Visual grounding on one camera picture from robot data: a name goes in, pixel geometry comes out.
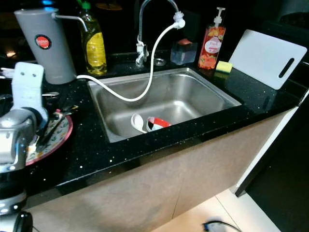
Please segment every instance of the red soap dispenser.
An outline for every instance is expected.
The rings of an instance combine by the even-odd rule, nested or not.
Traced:
[[[198,59],[198,67],[202,69],[214,69],[222,40],[225,34],[225,27],[219,26],[222,22],[221,12],[225,8],[217,7],[219,14],[214,18],[214,25],[206,28],[203,46]]]

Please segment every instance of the yellow dish soap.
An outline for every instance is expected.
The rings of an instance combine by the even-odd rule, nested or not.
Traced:
[[[90,74],[103,75],[106,73],[106,57],[103,35],[100,25],[94,15],[90,12],[90,3],[78,1],[82,6],[79,17],[86,24],[87,31],[81,27],[82,44],[86,60],[86,68]]]

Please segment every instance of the cutting board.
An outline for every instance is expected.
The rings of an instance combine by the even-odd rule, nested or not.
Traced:
[[[247,29],[229,62],[254,79],[280,89],[306,51],[303,46]]]

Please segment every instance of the speckled countertop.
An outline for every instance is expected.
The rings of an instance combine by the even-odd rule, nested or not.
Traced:
[[[104,78],[148,72],[147,67],[137,68],[131,56],[120,56],[113,57]],[[194,65],[190,67],[242,105],[117,143],[109,143],[105,137],[85,80],[60,86],[45,83],[44,92],[61,93],[59,104],[76,104],[80,108],[72,115],[73,131],[64,145],[26,168],[28,194],[41,197],[31,206],[169,155],[160,152],[168,151],[169,147],[181,150],[291,109],[299,104],[307,90],[290,80],[280,90],[273,90],[235,69],[223,78]],[[168,64],[155,71],[173,68],[179,66]],[[10,89],[8,81],[3,82],[0,93]],[[57,194],[48,194],[51,189],[56,189]]]

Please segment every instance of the cutting board handle hole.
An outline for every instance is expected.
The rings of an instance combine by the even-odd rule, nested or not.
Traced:
[[[282,78],[285,75],[286,71],[288,71],[289,67],[292,65],[294,60],[295,60],[294,58],[289,59],[289,61],[286,63],[281,73],[279,74],[279,78]]]

